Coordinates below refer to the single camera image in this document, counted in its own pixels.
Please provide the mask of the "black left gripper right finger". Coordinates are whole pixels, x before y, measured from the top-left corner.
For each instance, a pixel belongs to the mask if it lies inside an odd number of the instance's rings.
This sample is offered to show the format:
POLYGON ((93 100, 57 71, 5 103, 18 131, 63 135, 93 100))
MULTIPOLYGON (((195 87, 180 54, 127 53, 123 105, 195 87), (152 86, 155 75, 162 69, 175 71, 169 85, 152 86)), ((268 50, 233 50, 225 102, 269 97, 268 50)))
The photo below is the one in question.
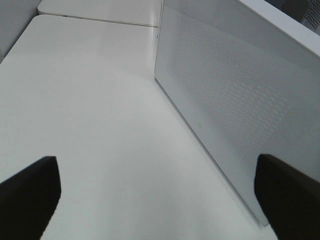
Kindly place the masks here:
POLYGON ((260 154, 254 194, 279 240, 320 238, 320 183, 270 154, 260 154))

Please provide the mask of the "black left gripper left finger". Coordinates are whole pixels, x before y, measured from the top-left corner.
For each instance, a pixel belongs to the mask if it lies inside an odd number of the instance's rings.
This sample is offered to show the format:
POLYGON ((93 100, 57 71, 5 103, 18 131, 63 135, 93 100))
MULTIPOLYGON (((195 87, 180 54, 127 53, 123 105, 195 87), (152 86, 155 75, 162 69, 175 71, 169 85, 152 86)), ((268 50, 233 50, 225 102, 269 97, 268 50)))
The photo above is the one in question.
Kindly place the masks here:
POLYGON ((0 238, 39 240, 62 194, 57 158, 45 156, 0 184, 0 238))

